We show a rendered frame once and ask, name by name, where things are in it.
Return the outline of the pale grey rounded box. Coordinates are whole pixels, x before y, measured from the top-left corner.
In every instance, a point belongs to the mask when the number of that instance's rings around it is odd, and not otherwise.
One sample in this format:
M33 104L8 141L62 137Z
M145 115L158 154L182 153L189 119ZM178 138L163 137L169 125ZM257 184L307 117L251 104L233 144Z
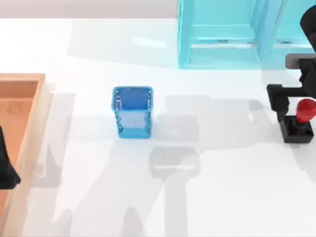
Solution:
M285 57L285 67L287 69L299 69L299 59L313 59L316 58L315 53L295 54L290 53Z

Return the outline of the red and black stamp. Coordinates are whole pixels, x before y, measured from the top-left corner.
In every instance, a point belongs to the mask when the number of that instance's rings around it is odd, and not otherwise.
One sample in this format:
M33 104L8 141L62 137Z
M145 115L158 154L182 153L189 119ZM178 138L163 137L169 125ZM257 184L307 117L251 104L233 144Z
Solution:
M285 116L279 123L284 143L307 144L314 137L311 120L316 117L316 101L302 99L296 106L296 115Z

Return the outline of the light blue rack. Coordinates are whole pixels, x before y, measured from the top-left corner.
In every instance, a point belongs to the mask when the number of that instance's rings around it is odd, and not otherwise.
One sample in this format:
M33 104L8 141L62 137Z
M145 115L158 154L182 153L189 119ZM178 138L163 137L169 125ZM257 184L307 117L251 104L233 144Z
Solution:
M316 56L300 21L316 0L178 0L182 69L284 69L286 57Z

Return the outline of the blue basket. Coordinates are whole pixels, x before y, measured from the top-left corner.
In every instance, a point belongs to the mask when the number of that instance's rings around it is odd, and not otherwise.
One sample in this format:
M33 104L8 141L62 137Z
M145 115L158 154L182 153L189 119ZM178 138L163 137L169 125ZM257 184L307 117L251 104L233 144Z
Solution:
M151 137L154 91L150 86L114 87L111 107L115 114L119 138Z

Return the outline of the shallow salmon-coloured box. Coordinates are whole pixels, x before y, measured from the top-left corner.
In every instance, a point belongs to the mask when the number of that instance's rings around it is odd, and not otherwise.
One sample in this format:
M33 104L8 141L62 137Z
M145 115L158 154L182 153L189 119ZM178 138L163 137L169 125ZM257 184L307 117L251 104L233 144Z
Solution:
M0 126L21 177L13 190L0 190L0 237L20 235L51 99L45 74L0 73Z

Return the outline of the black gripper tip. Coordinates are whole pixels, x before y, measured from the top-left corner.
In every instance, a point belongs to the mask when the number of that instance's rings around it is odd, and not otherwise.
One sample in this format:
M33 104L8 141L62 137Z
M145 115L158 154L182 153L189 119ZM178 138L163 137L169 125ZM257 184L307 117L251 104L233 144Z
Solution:
M21 183L21 178L12 166L0 126L0 190L13 190Z

